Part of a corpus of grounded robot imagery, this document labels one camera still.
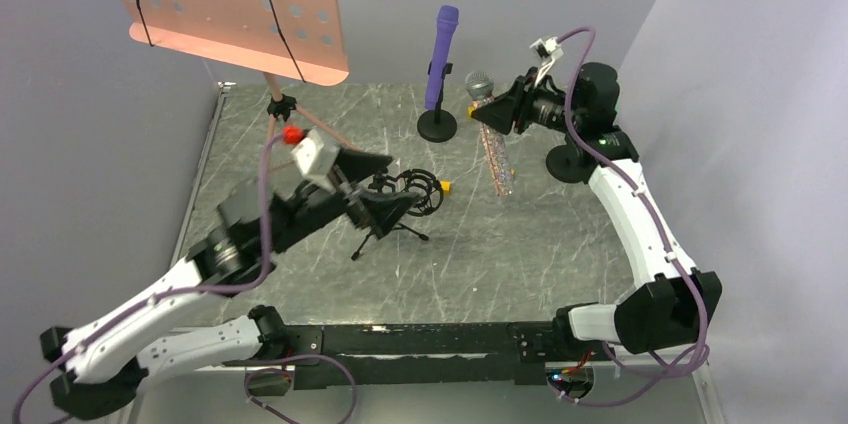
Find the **pink perforated music stand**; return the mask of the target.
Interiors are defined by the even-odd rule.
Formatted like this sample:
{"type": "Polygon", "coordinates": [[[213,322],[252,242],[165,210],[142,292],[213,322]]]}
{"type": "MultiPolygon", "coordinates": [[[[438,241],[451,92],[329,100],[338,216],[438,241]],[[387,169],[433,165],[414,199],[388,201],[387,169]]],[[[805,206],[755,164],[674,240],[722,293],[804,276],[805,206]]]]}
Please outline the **pink perforated music stand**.
{"type": "Polygon", "coordinates": [[[131,39],[257,71],[267,81],[334,86],[349,75],[338,0],[121,0],[131,39]]]}

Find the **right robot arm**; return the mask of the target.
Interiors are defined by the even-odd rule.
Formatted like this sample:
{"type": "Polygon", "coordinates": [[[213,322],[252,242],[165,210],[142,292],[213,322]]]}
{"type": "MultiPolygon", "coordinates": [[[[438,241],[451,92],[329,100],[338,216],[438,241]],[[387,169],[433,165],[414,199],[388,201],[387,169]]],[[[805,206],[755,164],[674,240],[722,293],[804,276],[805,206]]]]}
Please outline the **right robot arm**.
{"type": "Polygon", "coordinates": [[[567,90],[535,67],[500,95],[482,72],[469,74],[465,85],[474,103],[470,116],[485,135],[522,133],[532,124],[563,134],[564,144],[546,156],[548,172],[565,183],[588,185],[624,247],[631,293],[615,304],[559,309],[553,321],[559,340],[571,347],[614,343],[632,354],[692,345],[694,357],[702,357],[722,283],[698,269],[656,207],[635,146],[615,122],[616,70],[584,64],[567,90]]]}

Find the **glitter silver microphone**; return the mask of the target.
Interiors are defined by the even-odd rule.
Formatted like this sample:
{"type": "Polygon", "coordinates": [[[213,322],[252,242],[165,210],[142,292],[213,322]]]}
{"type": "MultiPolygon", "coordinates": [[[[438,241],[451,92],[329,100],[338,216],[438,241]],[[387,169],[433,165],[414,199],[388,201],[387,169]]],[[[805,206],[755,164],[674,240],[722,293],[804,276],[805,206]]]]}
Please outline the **glitter silver microphone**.
{"type": "MultiPolygon", "coordinates": [[[[494,100],[494,82],[490,75],[482,71],[473,71],[466,76],[465,89],[471,98],[468,107],[468,117],[472,112],[494,100]]],[[[495,194],[501,197],[509,196],[514,189],[514,171],[509,164],[504,136],[492,127],[482,124],[480,135],[490,174],[493,179],[495,194]]]]}

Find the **purple microphone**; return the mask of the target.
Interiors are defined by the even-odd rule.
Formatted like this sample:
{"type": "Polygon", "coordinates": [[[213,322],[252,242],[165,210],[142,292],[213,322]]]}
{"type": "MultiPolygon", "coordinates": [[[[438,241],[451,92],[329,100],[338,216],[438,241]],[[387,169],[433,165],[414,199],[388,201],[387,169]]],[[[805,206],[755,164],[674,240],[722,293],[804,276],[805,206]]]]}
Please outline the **purple microphone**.
{"type": "Polygon", "coordinates": [[[459,25],[459,9],[443,5],[436,19],[436,37],[428,71],[425,93],[425,109],[435,110],[441,95],[445,76],[445,67],[454,33],[459,25]]]}

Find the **black round-base clip stand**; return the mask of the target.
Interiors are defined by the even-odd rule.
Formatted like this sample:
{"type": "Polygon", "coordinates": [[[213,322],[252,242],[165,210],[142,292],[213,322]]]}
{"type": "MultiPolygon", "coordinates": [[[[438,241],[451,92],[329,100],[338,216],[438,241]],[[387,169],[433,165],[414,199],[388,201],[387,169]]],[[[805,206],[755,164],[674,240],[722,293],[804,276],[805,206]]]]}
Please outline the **black round-base clip stand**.
{"type": "Polygon", "coordinates": [[[551,176],[569,184],[587,184],[597,167],[593,157],[579,146],[568,143],[552,148],[547,153],[545,164],[551,176]]]}

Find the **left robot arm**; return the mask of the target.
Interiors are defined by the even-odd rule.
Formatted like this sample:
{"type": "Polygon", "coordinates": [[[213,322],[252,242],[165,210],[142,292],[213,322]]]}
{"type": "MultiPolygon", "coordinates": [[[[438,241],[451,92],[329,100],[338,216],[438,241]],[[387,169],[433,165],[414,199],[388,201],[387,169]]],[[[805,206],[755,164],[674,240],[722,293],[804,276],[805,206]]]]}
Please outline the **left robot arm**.
{"type": "Polygon", "coordinates": [[[411,192],[377,193],[362,182],[392,157],[341,147],[311,151],[309,170],[289,197],[265,175],[241,182],[217,208],[220,223],[147,289],[81,327],[41,334],[43,356],[58,368],[56,408],[90,421],[113,413],[153,385],[208,365],[271,361],[292,349],[279,313],[257,306],[223,325],[176,334],[193,313],[255,288],[282,253],[339,217],[375,236],[392,231],[415,204],[411,192]]]}

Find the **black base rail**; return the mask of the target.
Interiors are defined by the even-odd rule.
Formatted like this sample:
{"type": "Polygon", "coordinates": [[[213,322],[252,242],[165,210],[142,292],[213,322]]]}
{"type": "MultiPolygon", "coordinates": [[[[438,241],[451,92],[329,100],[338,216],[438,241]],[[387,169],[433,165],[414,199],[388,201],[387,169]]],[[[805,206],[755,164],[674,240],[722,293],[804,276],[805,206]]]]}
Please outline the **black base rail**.
{"type": "Polygon", "coordinates": [[[232,365],[289,365],[297,390],[344,385],[511,382],[543,385],[558,365],[599,352],[563,320],[288,325],[282,343],[232,365]]]}

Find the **aluminium table frame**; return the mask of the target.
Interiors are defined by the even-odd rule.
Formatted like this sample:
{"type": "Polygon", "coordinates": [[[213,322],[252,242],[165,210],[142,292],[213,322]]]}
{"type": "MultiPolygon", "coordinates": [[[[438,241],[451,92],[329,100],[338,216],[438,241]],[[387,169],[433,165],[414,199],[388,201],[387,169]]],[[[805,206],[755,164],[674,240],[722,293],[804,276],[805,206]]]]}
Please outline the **aluminium table frame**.
{"type": "Polygon", "coordinates": [[[176,151],[167,148],[146,161],[137,175],[141,182],[151,178],[156,187],[150,197],[133,204],[139,212],[163,208],[167,220],[156,232],[165,244],[149,259],[133,255],[117,266],[113,289],[128,298],[170,267],[173,257],[206,236],[218,222],[216,206],[232,188],[257,176],[261,150],[266,141],[270,91],[265,85],[239,81],[224,89],[203,148],[189,167],[179,166],[173,174],[162,166],[176,151]]]}

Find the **black round-base clamp stand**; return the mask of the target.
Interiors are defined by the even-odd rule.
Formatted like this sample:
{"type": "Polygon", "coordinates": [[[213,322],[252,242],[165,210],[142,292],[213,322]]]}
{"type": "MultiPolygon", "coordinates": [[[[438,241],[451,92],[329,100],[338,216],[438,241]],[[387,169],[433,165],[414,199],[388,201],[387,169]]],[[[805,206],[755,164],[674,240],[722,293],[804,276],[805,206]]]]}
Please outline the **black round-base clamp stand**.
{"type": "Polygon", "coordinates": [[[457,132],[455,117],[443,109],[444,80],[452,73],[453,64],[447,62],[442,71],[440,92],[433,110],[425,110],[418,118],[417,131],[428,142],[443,143],[452,139],[457,132]]]}

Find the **black shock mount tripod stand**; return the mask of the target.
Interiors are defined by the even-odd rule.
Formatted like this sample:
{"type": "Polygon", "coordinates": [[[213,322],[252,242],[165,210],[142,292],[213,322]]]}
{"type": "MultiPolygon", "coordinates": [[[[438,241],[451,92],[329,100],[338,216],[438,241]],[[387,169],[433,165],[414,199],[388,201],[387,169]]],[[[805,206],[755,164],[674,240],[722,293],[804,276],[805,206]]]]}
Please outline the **black shock mount tripod stand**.
{"type": "Polygon", "coordinates": [[[368,230],[350,258],[356,261],[371,239],[380,240],[399,230],[408,231],[423,241],[429,236],[403,224],[404,217],[426,217],[442,205],[446,187],[429,171],[412,168],[391,175],[387,168],[377,171],[363,188],[351,185],[344,190],[347,214],[357,228],[368,230]]]}

